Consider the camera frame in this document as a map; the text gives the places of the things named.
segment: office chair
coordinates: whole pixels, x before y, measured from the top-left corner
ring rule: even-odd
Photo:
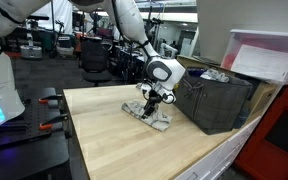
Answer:
[[[109,82],[112,75],[108,72],[109,53],[101,44],[101,39],[83,38],[81,53],[78,57],[79,68],[84,69],[82,77],[85,81],[95,83]]]

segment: wooden table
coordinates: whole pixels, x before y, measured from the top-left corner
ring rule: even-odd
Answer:
[[[174,105],[161,103],[173,116],[160,132],[121,109],[144,98],[135,85],[64,90],[91,179],[172,179],[237,130],[208,136]]]

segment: robotic workstation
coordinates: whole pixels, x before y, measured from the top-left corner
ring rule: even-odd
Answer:
[[[49,3],[49,0],[0,0],[0,37],[11,33],[30,14]],[[145,56],[146,79],[143,94],[149,96],[143,117],[154,111],[155,104],[176,100],[172,89],[184,74],[185,68],[175,59],[163,59],[149,43],[143,19],[133,0],[71,0],[82,11],[92,12],[100,7],[114,20],[124,39],[133,41]],[[0,50],[0,125],[23,113],[23,106],[15,89],[10,58]]]

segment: white cabinet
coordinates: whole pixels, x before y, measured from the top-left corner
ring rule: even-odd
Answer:
[[[253,120],[227,141],[180,174],[176,180],[217,179],[234,161],[261,117]]]

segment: paper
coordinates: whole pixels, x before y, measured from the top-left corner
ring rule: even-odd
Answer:
[[[284,82],[288,73],[288,53],[242,45],[231,70],[257,78]]]

